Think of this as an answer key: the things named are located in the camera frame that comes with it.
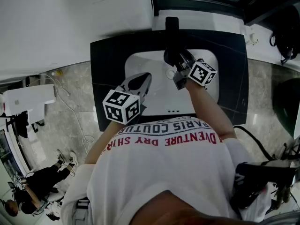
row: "white cable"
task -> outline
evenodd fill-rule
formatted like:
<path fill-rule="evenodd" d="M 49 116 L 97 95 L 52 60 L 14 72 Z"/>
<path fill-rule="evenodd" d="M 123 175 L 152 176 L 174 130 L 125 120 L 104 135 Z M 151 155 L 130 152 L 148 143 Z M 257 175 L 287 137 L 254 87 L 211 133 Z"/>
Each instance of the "white cable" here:
<path fill-rule="evenodd" d="M 34 83 L 36 83 L 36 82 L 37 82 L 37 81 L 39 81 L 39 80 L 41 80 L 41 79 L 37 79 L 37 80 L 35 80 L 34 82 L 32 82 L 32 83 L 29 83 L 28 85 L 26 85 L 26 86 L 25 86 L 25 88 L 26 88 L 26 87 L 29 87 L 30 85 L 32 85 L 32 84 L 34 84 Z"/>
<path fill-rule="evenodd" d="M 85 144 L 84 144 L 83 141 L 85 140 L 87 143 L 93 143 L 93 142 L 95 141 L 95 139 L 94 139 L 91 135 L 86 135 L 86 136 L 85 136 L 85 135 L 83 134 L 83 130 L 82 130 L 81 126 L 80 126 L 80 122 L 79 122 L 79 120 L 78 120 L 78 118 L 77 118 L 77 115 L 76 115 L 75 111 L 74 111 L 72 108 L 70 108 L 70 107 L 68 106 L 68 104 L 66 104 L 65 101 L 62 100 L 62 98 L 60 97 L 60 95 L 59 95 L 59 93 L 58 93 L 58 91 L 57 91 L 57 87 L 56 87 L 55 80 L 59 82 L 61 88 L 67 93 L 68 96 L 70 96 L 70 93 L 62 87 L 62 85 L 61 85 L 61 83 L 60 83 L 59 80 L 57 80 L 57 79 L 55 79 L 55 78 L 52 78 L 52 77 L 50 77 L 49 75 L 47 75 L 47 74 L 45 74 L 45 73 L 42 73 L 41 75 L 45 75 L 45 76 L 47 76 L 47 77 L 49 77 L 50 79 L 53 80 L 53 82 L 54 82 L 54 87 L 55 87 L 57 96 L 58 96 L 58 97 L 60 98 L 60 100 L 67 106 L 67 108 L 70 109 L 70 110 L 74 113 L 74 115 L 75 115 L 75 117 L 76 117 L 76 120 L 77 120 L 77 123 L 78 123 L 78 126 L 79 126 L 80 131 L 81 131 L 82 136 L 83 136 L 83 138 L 82 138 L 82 144 L 83 144 L 83 146 L 84 146 L 84 149 L 85 149 L 86 154 L 88 154 L 88 151 L 86 150 L 86 147 L 85 147 Z M 89 140 L 86 139 L 87 137 L 91 137 L 93 141 L 90 142 Z"/>

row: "person sitting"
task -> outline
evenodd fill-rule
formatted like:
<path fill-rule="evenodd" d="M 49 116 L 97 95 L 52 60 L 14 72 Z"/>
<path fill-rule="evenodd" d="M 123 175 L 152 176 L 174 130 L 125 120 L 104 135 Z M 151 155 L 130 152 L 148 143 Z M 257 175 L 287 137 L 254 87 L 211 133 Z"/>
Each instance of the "person sitting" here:
<path fill-rule="evenodd" d="M 66 159 L 61 151 L 57 150 L 58 161 L 51 167 L 47 167 L 35 172 L 31 177 L 26 179 L 23 183 L 25 191 L 16 188 L 14 193 L 14 200 L 7 200 L 4 202 L 6 212 L 15 217 L 19 211 L 25 214 L 32 214 L 41 206 L 41 200 L 50 193 L 55 184 L 67 178 L 74 166 L 78 165 L 76 154 L 71 151 L 69 164 L 63 170 L 58 170 L 65 164 Z"/>

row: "black bag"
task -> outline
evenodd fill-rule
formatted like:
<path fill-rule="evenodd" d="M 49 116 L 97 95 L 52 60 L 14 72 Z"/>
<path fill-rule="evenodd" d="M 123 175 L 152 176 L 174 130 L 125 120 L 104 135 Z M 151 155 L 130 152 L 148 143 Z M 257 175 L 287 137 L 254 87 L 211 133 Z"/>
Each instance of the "black bag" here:
<path fill-rule="evenodd" d="M 288 60 L 296 58 L 300 53 L 299 12 L 294 6 L 291 6 L 285 9 L 284 14 L 285 16 L 281 16 L 280 22 L 276 25 L 277 28 L 273 31 L 273 35 L 270 38 L 270 45 L 277 46 L 281 55 L 285 58 L 281 60 L 282 65 Z"/>

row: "black pants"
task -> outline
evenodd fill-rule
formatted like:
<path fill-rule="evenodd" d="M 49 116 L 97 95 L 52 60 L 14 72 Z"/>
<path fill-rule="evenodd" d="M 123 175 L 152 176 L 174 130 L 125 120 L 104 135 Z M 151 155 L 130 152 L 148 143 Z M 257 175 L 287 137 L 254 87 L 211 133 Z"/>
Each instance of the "black pants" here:
<path fill-rule="evenodd" d="M 55 184 L 66 179 L 70 174 L 70 171 L 67 168 L 64 168 L 59 172 L 58 169 L 59 168 L 56 165 L 43 168 L 26 179 L 29 188 L 39 199 L 43 199 L 47 196 Z"/>

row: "black cable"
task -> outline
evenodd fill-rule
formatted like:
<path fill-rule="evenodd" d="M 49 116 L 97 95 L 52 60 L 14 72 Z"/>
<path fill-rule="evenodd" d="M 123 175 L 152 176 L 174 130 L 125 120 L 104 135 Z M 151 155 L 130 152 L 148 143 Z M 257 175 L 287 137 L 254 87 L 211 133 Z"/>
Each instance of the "black cable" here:
<path fill-rule="evenodd" d="M 272 38 L 273 38 L 273 37 L 274 37 L 274 34 L 272 34 L 272 36 L 271 36 L 269 42 L 270 42 L 270 45 L 271 45 L 272 47 L 275 47 L 275 46 L 276 46 L 276 38 L 275 38 L 275 40 L 274 40 L 274 44 L 272 44 Z"/>
<path fill-rule="evenodd" d="M 298 208 L 300 209 L 300 207 L 299 207 L 299 205 L 298 205 L 298 202 L 297 202 L 296 198 L 294 197 L 294 195 L 293 195 L 292 193 L 290 193 L 290 194 L 291 194 L 291 197 L 294 199 L 295 203 L 297 204 Z"/>
<path fill-rule="evenodd" d="M 245 133 L 247 133 L 250 137 L 252 137 L 252 139 L 257 143 L 258 147 L 260 148 L 260 150 L 262 151 L 262 153 L 264 154 L 264 156 L 269 160 L 269 161 L 273 161 L 273 160 L 276 160 L 274 158 L 272 158 L 270 156 L 270 154 L 266 151 L 266 149 L 263 147 L 262 143 L 252 135 L 252 133 L 250 133 L 247 129 L 245 129 L 244 127 L 242 126 L 239 126 L 239 125 L 236 125 L 234 126 L 234 128 L 239 128 L 241 130 L 243 130 Z"/>

